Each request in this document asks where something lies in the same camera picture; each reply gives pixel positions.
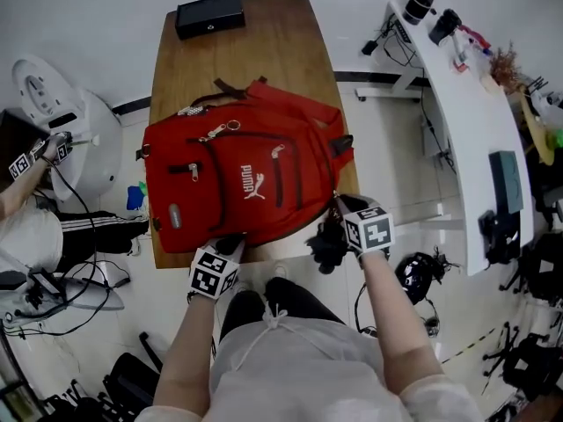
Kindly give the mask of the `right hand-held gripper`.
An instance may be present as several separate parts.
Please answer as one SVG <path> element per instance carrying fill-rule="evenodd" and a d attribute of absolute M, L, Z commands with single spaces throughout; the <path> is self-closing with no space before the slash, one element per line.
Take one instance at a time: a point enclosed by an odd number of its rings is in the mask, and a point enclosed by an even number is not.
<path fill-rule="evenodd" d="M 348 245 L 362 254 L 388 249 L 395 243 L 392 215 L 376 200 L 354 194 L 336 198 Z"/>

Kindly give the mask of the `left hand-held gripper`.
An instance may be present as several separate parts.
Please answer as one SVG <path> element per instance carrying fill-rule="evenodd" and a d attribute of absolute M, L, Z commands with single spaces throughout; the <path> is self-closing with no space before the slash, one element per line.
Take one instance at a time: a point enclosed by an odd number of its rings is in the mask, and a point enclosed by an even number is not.
<path fill-rule="evenodd" d="M 244 250 L 244 234 L 209 239 L 190 265 L 190 292 L 218 300 L 233 286 Z"/>

